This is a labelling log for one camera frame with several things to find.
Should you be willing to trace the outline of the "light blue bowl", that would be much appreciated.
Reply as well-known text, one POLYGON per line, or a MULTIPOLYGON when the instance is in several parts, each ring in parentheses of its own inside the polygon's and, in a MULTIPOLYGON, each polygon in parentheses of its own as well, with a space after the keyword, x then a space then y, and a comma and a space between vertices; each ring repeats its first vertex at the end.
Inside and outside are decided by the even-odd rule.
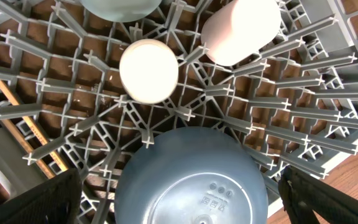
POLYGON ((80 0, 92 14, 112 22, 133 22, 152 13, 162 0, 80 0))

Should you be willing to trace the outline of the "white plastic cup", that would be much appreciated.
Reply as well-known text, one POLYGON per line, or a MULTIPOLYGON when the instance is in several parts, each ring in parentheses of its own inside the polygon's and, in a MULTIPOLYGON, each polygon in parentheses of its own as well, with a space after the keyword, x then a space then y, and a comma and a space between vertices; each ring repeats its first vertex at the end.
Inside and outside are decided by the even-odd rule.
POLYGON ((174 92, 178 83, 178 61, 163 42, 142 39, 125 49, 119 62, 119 75, 133 100, 156 104, 174 92))

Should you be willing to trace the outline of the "pink plastic cup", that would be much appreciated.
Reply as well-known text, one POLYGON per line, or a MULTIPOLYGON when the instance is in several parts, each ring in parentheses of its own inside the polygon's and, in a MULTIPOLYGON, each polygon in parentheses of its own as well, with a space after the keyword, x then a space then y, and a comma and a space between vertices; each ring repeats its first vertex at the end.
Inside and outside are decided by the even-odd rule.
POLYGON ((214 63, 232 66, 271 42, 281 21, 275 0, 233 0, 207 19, 201 42, 214 63))

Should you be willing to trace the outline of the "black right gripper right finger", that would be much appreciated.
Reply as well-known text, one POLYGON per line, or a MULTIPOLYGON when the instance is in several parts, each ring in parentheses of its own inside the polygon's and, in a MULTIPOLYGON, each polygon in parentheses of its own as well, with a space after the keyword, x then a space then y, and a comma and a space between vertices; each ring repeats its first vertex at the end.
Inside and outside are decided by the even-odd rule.
POLYGON ((296 167, 284 169, 278 191, 292 223, 319 224, 317 214, 329 223, 358 223, 358 200, 296 167))

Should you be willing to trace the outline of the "dark blue plate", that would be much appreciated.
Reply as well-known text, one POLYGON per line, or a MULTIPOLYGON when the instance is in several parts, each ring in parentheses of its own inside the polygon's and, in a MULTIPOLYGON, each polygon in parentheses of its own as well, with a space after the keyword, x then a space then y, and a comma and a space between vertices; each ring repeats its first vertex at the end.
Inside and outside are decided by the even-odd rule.
POLYGON ((178 128, 141 147, 117 184, 121 224, 265 223, 268 198, 257 164, 232 137, 178 128))

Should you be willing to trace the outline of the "orange chopstick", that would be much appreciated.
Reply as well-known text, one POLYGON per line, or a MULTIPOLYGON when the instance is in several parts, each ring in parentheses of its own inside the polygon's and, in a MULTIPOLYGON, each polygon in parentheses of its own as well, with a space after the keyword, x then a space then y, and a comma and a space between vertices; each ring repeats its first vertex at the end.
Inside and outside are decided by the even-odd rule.
MULTIPOLYGON (((19 101, 16 99, 16 97, 14 96, 13 92, 9 89, 8 85, 5 84, 2 80, 0 80, 0 89, 7 97, 7 99, 11 102, 12 105, 14 105, 16 108, 21 105, 19 101)), ((35 134, 35 136, 40 141, 40 143, 42 145, 46 145, 48 143, 48 140, 41 132, 40 128, 36 125, 35 121, 30 116, 22 115, 22 118, 29 126, 31 131, 35 134)), ((52 151, 50 153, 50 156, 62 171, 66 171, 68 169, 68 166, 64 163, 63 159, 56 151, 52 151)))
MULTIPOLYGON (((13 135, 16 141, 22 146, 25 152, 30 153, 34 148, 25 140, 21 132, 16 128, 11 120, 1 120, 5 128, 13 135)), ((55 177, 55 173, 49 168, 44 161, 37 161, 36 164, 40 170, 49 178, 55 177)))

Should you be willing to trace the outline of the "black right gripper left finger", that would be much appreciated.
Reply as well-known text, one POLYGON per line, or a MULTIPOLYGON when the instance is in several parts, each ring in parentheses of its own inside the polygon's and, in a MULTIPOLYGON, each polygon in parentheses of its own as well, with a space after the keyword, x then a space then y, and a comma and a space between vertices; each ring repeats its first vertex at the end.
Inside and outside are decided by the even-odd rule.
POLYGON ((0 205, 0 223, 75 223, 81 193, 78 170, 68 169, 0 205))

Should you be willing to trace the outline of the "grey dishwasher rack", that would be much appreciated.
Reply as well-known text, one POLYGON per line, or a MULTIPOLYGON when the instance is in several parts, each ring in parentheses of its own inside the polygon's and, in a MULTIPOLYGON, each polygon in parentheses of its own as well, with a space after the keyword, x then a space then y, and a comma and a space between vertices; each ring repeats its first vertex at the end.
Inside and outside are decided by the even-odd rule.
POLYGON ((129 159, 178 128, 211 128, 239 143, 264 179, 268 216, 281 209, 278 182, 288 166, 317 179, 358 153, 358 11, 341 1, 276 1, 276 37, 232 66, 214 63, 204 23, 231 1, 162 1, 148 16, 112 22, 80 1, 0 0, 0 122, 11 120, 34 148, 26 168, 56 151, 80 173, 75 223, 117 223, 114 199, 129 159), (178 61, 164 101, 125 91, 119 62, 142 39, 163 42, 178 61), (22 115, 47 138, 42 145, 22 115))

